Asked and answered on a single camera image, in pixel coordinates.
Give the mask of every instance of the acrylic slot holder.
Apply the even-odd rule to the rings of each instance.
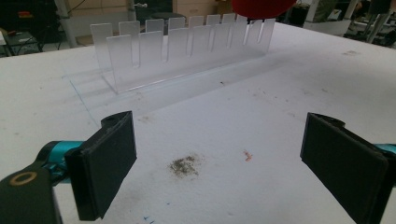
[[[257,59],[268,51],[275,20],[252,21],[234,14],[120,22],[120,35],[111,24],[93,24],[96,57],[106,83],[116,93],[231,63]]]

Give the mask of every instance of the black machine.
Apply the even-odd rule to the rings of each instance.
[[[308,113],[301,158],[356,223],[379,223],[396,181],[396,146],[373,145],[344,126]]]
[[[79,219],[103,218],[135,161],[132,112],[102,119],[85,142],[49,142],[31,165],[0,181],[0,223],[62,223],[52,187],[67,180]]]
[[[41,45],[61,40],[59,16],[53,0],[1,0],[0,27],[29,32]]]

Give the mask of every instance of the white work surface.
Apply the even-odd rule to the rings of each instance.
[[[395,59],[395,50],[276,24],[261,59],[113,98],[106,88],[78,92],[68,76],[97,72],[92,47],[0,59],[0,178],[49,141],[86,140],[100,119],[132,109],[137,161],[94,223],[353,223],[300,159],[306,113],[395,143]],[[198,175],[176,176],[170,164],[187,156]],[[55,192],[64,223],[80,223],[71,186]],[[396,222],[394,193],[382,220]]]

